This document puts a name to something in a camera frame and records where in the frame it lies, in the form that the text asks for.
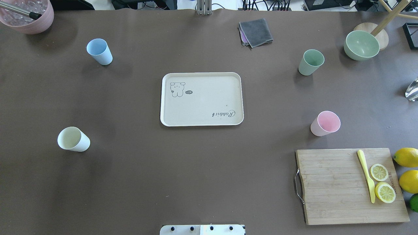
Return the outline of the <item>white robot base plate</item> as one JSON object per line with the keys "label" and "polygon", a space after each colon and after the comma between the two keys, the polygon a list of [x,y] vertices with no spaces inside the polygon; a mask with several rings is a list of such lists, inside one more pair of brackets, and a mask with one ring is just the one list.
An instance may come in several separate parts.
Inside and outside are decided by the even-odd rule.
{"label": "white robot base plate", "polygon": [[245,235],[244,225],[209,224],[209,225],[165,225],[160,235]]}

